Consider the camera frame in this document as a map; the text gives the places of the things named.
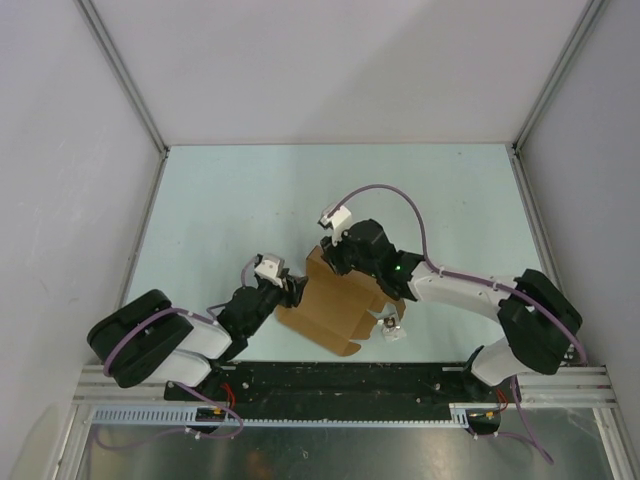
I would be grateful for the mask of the aluminium corner post left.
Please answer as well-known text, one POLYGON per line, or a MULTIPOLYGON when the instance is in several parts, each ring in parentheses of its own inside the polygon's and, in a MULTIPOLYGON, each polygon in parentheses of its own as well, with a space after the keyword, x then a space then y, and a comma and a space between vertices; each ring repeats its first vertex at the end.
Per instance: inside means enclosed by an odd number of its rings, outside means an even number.
POLYGON ((147 103, 97 9, 95 2, 91 0, 75 0, 74 4, 103 54, 134 114, 140 121, 143 130, 158 153, 164 158, 169 147, 164 141, 147 103))

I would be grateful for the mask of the aluminium corner post right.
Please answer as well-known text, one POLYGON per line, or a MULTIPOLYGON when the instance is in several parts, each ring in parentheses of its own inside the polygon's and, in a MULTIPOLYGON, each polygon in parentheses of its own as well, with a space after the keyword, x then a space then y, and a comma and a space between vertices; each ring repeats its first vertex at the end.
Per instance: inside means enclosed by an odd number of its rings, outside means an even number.
POLYGON ((609 4, 610 2, 607 0, 589 0, 586 2, 540 93, 512 142, 512 148, 515 152, 520 152, 524 148, 609 4))

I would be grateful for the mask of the brown cardboard box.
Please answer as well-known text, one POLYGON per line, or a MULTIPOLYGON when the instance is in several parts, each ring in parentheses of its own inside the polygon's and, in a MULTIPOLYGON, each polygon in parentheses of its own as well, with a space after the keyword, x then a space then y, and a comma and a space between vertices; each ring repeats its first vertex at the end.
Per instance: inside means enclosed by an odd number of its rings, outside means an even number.
POLYGON ((296 308, 279 307, 275 316, 284 326, 333 354, 353 356, 376 333, 383 338, 381 319, 396 317, 401 322, 406 305, 403 300, 388 297, 373 278, 363 273, 335 274, 321 253, 316 246, 306 258, 308 283, 301 303, 296 308))

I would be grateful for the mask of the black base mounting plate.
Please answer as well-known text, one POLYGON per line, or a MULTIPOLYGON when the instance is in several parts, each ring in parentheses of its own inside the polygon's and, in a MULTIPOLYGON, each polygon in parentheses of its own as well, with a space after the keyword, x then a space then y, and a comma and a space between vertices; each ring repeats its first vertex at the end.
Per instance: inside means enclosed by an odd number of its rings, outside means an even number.
POLYGON ((236 406, 269 394, 412 394, 436 403, 483 402, 508 392, 510 378, 489 386, 464 363, 230 361, 216 363, 193 389, 236 406))

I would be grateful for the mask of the aluminium corner post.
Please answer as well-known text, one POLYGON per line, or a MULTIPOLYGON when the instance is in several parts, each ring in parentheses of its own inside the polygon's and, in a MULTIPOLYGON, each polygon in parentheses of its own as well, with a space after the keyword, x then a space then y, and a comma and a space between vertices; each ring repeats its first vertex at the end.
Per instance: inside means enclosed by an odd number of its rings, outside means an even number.
POLYGON ((610 2, 607 0, 589 0, 586 2, 540 93, 512 142, 512 148, 515 152, 520 152, 524 148, 609 4, 610 2))
POLYGON ((158 153, 164 158, 169 147, 164 141, 147 103, 97 9, 95 2, 91 0, 75 0, 74 4, 103 54, 134 114, 140 121, 143 130, 158 153))

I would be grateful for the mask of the small clear plastic packet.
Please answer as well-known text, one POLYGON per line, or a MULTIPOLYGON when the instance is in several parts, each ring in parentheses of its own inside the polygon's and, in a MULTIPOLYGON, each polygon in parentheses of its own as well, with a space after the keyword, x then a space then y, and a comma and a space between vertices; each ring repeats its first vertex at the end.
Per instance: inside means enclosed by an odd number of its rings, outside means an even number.
POLYGON ((386 342, 394 342, 406 337, 401 322, 396 317, 385 317, 379 321, 381 334, 386 342))

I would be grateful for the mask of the aluminium rail right side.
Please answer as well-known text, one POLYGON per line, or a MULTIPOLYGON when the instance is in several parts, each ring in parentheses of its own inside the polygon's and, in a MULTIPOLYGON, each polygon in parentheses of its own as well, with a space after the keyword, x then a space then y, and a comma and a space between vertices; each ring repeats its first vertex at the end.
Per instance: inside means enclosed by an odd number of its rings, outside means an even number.
POLYGON ((506 145, 506 151, 541 265, 541 271, 560 292, 563 292, 557 262, 552 252, 547 230, 544 225, 531 182, 528 178, 523 159, 519 155, 519 152, 510 144, 506 145))

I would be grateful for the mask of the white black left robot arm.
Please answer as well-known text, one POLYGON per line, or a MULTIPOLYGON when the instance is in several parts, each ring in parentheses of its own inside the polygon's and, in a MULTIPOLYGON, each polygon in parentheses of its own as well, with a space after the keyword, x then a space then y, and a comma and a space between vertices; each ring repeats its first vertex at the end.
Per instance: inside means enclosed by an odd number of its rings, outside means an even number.
POLYGON ((276 307, 295 308, 308 283, 285 272, 276 286, 260 279, 240 287, 211 319, 172 305, 153 289, 98 322, 87 343, 103 374, 123 389, 146 381, 178 382, 197 398, 214 397, 221 376, 214 363, 235 358, 276 307))

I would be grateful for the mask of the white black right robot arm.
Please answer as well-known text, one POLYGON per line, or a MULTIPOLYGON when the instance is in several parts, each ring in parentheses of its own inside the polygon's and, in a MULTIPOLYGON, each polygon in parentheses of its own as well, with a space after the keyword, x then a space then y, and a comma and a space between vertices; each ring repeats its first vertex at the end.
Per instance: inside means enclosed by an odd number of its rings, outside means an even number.
POLYGON ((373 219, 323 217, 319 224, 328 232, 320 242, 322 258, 335 274, 360 272, 394 300, 443 303, 500 325, 502 338, 478 347, 460 373, 462 391, 473 401, 486 400, 522 373, 555 374, 577 345, 581 315, 538 270, 482 279, 432 268, 421 255, 397 249, 373 219))

